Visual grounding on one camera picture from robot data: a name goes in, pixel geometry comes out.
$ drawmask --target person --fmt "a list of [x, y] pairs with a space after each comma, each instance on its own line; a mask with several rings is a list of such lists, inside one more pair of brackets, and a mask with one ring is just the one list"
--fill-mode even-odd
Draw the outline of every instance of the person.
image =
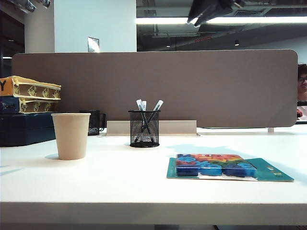
[[[297, 67], [297, 101], [307, 101], [307, 64]], [[298, 120], [307, 120], [307, 106], [297, 107]]]

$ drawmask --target desk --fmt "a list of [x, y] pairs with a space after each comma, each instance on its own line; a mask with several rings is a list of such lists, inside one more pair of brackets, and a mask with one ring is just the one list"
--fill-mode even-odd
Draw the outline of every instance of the desk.
[[[87, 155], [57, 160], [55, 140], [1, 148], [2, 223], [307, 225], [307, 126], [199, 129], [138, 149], [88, 137]], [[177, 153], [262, 157], [294, 182], [167, 179]]]

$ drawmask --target mug handle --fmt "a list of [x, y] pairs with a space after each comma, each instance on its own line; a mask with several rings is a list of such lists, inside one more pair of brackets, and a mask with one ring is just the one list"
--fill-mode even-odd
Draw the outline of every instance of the mug handle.
[[99, 131], [103, 131], [106, 125], [106, 114], [100, 114], [99, 126], [102, 127]]

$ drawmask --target black pencil holder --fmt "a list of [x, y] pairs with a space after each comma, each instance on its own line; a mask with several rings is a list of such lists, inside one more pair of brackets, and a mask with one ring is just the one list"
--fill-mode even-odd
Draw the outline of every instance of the black pencil holder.
[[148, 148], [159, 146], [159, 113], [130, 110], [130, 146]]

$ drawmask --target framed picture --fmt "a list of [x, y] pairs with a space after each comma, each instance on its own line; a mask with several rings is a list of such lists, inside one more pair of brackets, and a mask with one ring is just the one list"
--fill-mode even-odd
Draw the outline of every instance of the framed picture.
[[87, 37], [87, 50], [89, 53], [99, 53], [99, 39]]

